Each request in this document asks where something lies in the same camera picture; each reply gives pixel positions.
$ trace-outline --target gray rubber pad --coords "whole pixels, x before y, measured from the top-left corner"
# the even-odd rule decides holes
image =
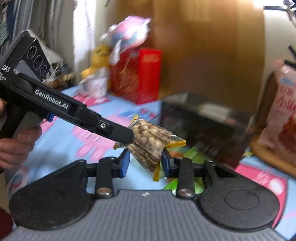
[[[284,241],[266,228],[238,233],[208,221],[192,201],[175,198],[170,190],[120,190],[95,202],[77,223],[54,231],[20,227],[4,241]]]

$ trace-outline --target clutter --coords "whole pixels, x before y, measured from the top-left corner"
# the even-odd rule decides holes
[[[59,62],[53,66],[55,67],[55,70],[51,73],[49,78],[43,81],[43,83],[59,91],[72,87],[74,73],[70,72],[68,65],[65,64],[60,67]]]
[[[240,162],[253,133],[252,115],[190,92],[163,98],[159,125],[232,168]]]
[[[275,77],[278,91],[258,144],[274,150],[280,158],[296,163],[296,70],[278,61]]]
[[[113,49],[110,56],[111,66],[118,63],[121,53],[139,47],[146,41],[150,21],[151,18],[129,16],[118,25],[109,27],[108,32],[101,36],[101,42]]]
[[[109,69],[109,54],[110,48],[106,45],[99,45],[92,53],[91,66],[81,72],[81,79],[85,79],[90,74],[95,74],[100,68]],[[111,88],[111,83],[108,81],[108,90]]]
[[[88,75],[79,83],[80,94],[93,98],[104,97],[107,94],[108,77],[109,70],[107,68],[97,69],[95,74]]]
[[[136,104],[158,99],[161,69],[160,50],[129,49],[111,66],[111,90]]]

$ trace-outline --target snack bag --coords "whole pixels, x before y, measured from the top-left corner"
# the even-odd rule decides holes
[[[159,181],[164,177],[160,164],[163,149],[185,146],[186,141],[138,115],[134,116],[129,128],[135,135],[133,142],[128,145],[116,142],[114,149],[126,147],[143,168],[153,176],[153,180]]]
[[[275,77],[278,91],[258,143],[296,163],[296,70],[277,62]]]

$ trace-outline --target black round pad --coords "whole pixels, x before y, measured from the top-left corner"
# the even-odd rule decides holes
[[[52,230],[68,226],[84,216],[91,205],[90,195],[74,185],[52,180],[48,185],[27,187],[9,202],[14,221],[25,228]]]
[[[198,203],[210,220],[235,231],[271,226],[279,211],[275,194],[242,176],[215,180],[199,196]]]

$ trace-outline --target finger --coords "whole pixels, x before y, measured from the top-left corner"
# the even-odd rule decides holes
[[[19,166],[21,166],[21,164],[7,163],[7,162],[0,159],[0,168],[2,168],[2,169],[13,169],[13,168],[18,168]]]
[[[0,100],[0,117],[3,116],[4,111],[5,111],[5,105],[4,105],[4,102],[3,102],[2,100]]]
[[[36,128],[31,128],[25,131],[22,131],[17,139],[20,143],[27,144],[27,143],[34,143],[37,141],[42,135],[42,129],[40,126]]]
[[[0,151],[11,154],[24,154],[33,150],[34,144],[22,144],[17,139],[0,139]]]
[[[6,152],[0,152],[0,160],[6,162],[9,165],[18,165],[22,164],[27,160],[29,153],[24,154],[10,154]]]

